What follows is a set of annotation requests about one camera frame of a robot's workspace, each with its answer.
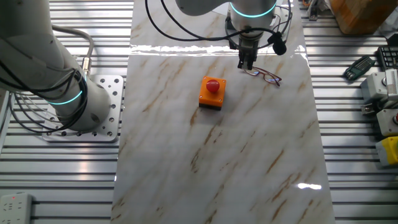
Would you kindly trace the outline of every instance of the metal mounting plate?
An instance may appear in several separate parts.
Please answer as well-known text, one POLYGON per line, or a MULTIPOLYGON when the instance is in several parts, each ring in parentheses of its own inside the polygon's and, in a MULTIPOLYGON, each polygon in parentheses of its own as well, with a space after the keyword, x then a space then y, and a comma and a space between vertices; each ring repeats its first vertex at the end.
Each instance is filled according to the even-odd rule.
MULTIPOLYGON (((105 88, 111 97, 111 110, 108 117, 94 130, 87 133, 78 133, 70 129, 64 131, 57 131, 54 133, 43 134, 43 139, 48 142, 114 142, 118 139, 119 118, 121 113, 121 102, 124 80, 119 75, 92 75, 91 80, 105 88)), ((55 109, 49 105, 48 110, 55 113, 55 109)), ((54 118, 50 113, 47 113, 48 119, 54 118)), ((45 121, 48 127, 56 128, 57 123, 45 121)))

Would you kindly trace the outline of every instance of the yellow object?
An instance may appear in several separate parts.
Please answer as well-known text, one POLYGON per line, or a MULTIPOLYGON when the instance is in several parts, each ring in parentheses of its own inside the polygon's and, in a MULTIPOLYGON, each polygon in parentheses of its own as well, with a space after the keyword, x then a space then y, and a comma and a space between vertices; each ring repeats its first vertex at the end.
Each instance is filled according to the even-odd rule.
POLYGON ((390 165, 398 164, 398 137, 389 137, 381 141, 382 146, 386 150, 387 162, 390 165))
POLYGON ((200 93, 199 93, 199 106, 220 110, 224 102, 226 80, 222 78, 203 77, 200 93), (211 92, 206 87, 209 81, 217 81, 220 87, 215 92, 211 92))

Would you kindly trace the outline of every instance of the aluminum rail table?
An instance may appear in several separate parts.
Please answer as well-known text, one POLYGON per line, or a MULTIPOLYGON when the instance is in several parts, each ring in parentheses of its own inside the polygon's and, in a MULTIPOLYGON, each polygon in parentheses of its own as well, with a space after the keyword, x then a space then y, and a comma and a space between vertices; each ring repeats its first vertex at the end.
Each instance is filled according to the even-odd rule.
MULTIPOLYGON (((50 1, 54 24, 94 37, 92 74, 123 77, 133 5, 130 0, 50 1)), ((310 22, 301 7, 301 17, 336 223, 397 223, 398 170, 377 169, 371 121, 360 114, 359 84, 380 68, 376 64, 350 85, 341 77, 356 59, 373 55, 386 41, 377 35, 343 35, 331 13, 310 22)), ((78 60, 86 54, 84 39, 56 35, 78 60)), ((46 102, 35 102, 47 108, 46 102)), ((2 145, 0 195, 32 194, 33 224, 109 224, 118 144, 53 145, 12 119, 2 145)))

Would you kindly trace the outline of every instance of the eyeglasses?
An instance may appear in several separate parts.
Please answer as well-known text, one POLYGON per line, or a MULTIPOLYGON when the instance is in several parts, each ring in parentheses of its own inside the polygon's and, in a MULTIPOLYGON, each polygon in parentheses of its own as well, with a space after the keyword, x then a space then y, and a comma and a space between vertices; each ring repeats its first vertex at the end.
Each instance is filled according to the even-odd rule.
POLYGON ((247 74, 251 75, 251 76, 258 76, 259 74, 262 74, 264 76, 264 80, 268 83, 280 86, 280 81, 282 81, 282 78, 272 74, 271 72, 268 72, 262 68, 259 67, 253 67, 252 70, 244 70, 247 74))

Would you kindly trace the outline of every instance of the cardboard box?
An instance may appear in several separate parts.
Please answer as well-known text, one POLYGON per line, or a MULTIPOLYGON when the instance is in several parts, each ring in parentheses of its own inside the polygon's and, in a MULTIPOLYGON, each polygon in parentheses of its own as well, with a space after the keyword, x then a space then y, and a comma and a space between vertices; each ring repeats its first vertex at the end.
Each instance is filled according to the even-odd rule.
POLYGON ((345 34, 373 34, 398 6, 398 0, 331 0, 345 34))

